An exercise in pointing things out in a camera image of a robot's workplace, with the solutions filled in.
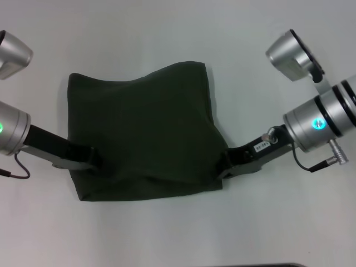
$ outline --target wire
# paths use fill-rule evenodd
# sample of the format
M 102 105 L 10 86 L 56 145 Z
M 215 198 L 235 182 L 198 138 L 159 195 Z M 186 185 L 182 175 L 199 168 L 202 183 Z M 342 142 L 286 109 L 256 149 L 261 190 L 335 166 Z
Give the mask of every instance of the wire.
M 24 180 L 24 179 L 28 179 L 28 178 L 31 176 L 31 174 L 30 174 L 30 172 L 28 171 L 28 169 L 27 169 L 27 168 L 20 162 L 20 160 L 18 159 L 17 155 L 18 155 L 19 153 L 20 153 L 20 150 L 15 153 L 14 158 L 15 158 L 17 164 L 19 164 L 19 166 L 26 172 L 27 175 L 26 175 L 26 176 L 19 176 L 19 175 L 10 174 L 10 177 L 15 178 L 15 179 L 23 179 L 23 180 Z
M 304 167 L 300 161 L 298 160 L 297 156 L 296 156 L 296 151 L 295 151 L 295 145 L 294 145 L 294 140 L 292 139 L 292 137 L 289 135 L 289 133 L 287 132 L 287 130 L 283 127 L 280 127 L 280 126 L 274 126 L 273 128 L 277 128 L 278 130 L 281 130 L 283 133 L 285 133 L 285 135 L 287 136 L 287 138 L 289 138 L 289 141 L 290 141 L 290 144 L 291 144 L 291 149 L 292 149 L 292 152 L 293 152 L 293 157 L 294 157 L 294 160 L 295 162 L 298 164 L 299 167 L 301 167 L 303 170 L 305 171 L 310 171 L 309 168 L 307 167 Z

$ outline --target black cable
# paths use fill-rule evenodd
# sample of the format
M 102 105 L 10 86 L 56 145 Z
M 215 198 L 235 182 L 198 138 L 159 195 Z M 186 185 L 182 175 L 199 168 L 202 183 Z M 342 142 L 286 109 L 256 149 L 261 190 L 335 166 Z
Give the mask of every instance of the black cable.
M 19 153 L 20 153 L 20 150 L 15 153 L 14 158 L 15 158 L 17 164 L 19 164 L 19 166 L 26 172 L 27 175 L 26 176 L 19 176 L 19 175 L 10 174 L 10 177 L 16 178 L 16 179 L 23 179 L 23 180 L 24 179 L 28 179 L 31 176 L 31 174 L 29 173 L 28 169 L 18 159 L 17 155 Z
M 287 130 L 283 127 L 280 127 L 280 126 L 274 126 L 273 128 L 277 128 L 278 130 L 281 130 L 286 136 L 287 138 L 289 139 L 290 141 L 290 144 L 291 144 L 291 149 L 292 149 L 292 152 L 293 152 L 293 157 L 294 157 L 294 160 L 295 162 L 298 164 L 299 167 L 301 167 L 303 170 L 305 171 L 310 171 L 309 168 L 307 167 L 304 167 L 298 160 L 298 158 L 296 157 L 296 151 L 295 151 L 295 145 L 294 145 L 294 140 L 292 139 L 292 137 L 289 135 L 289 133 L 287 132 Z
M 28 179 L 30 177 L 31 174 L 29 173 L 28 169 L 20 162 L 20 160 L 18 160 L 17 155 L 19 153 L 20 153 L 20 151 L 17 151 L 15 153 L 15 160 L 16 160 L 17 164 L 19 164 L 19 166 L 21 168 L 23 168 L 23 170 L 26 172 L 27 175 L 26 176 L 12 175 L 11 172 L 9 172 L 7 170 L 0 169 L 0 175 L 1 176 L 11 177 L 11 178 L 15 178 L 15 179 L 22 179 L 22 180 Z

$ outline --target black metal bracket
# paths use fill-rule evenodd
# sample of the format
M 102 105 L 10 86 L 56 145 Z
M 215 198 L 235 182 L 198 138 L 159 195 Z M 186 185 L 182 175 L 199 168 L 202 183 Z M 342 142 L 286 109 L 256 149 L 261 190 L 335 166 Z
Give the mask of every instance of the black metal bracket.
M 292 150 L 287 131 L 276 128 L 276 143 L 263 141 L 261 137 L 234 149 L 228 149 L 216 165 L 218 179 L 228 179 L 242 174 L 253 174 L 267 162 Z
M 23 144 L 21 151 L 48 160 L 59 169 L 98 170 L 102 165 L 93 147 L 73 144 L 34 125 L 30 126 Z

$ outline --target green fabric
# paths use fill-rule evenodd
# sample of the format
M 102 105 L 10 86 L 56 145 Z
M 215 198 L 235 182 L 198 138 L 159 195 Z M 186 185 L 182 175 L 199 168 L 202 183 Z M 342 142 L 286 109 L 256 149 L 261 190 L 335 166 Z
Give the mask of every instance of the green fabric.
M 71 171 L 84 201 L 184 196 L 222 188 L 227 145 L 213 124 L 203 63 L 181 62 L 128 82 L 73 73 L 68 138 L 98 149 L 100 173 Z

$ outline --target silver connector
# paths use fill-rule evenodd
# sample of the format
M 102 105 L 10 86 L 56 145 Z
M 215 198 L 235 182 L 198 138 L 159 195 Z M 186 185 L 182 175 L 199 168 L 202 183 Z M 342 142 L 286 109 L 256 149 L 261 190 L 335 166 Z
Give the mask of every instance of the silver connector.
M 271 127 L 269 128 L 269 130 L 267 131 L 267 133 L 264 133 L 262 135 L 262 140 L 266 141 L 266 142 L 270 142 L 271 144 L 275 144 L 278 142 L 278 138 L 275 136 L 275 131 L 276 129 Z
M 333 156 L 333 157 L 328 158 L 326 161 L 327 161 L 327 164 L 330 166 L 330 165 L 332 165 L 332 164 L 337 163 L 337 162 L 338 162 L 338 159 Z
M 335 139 L 329 140 L 329 145 L 332 148 L 334 156 L 336 157 L 340 165 L 345 164 L 349 161 L 345 152 L 342 150 L 342 148 L 339 146 Z

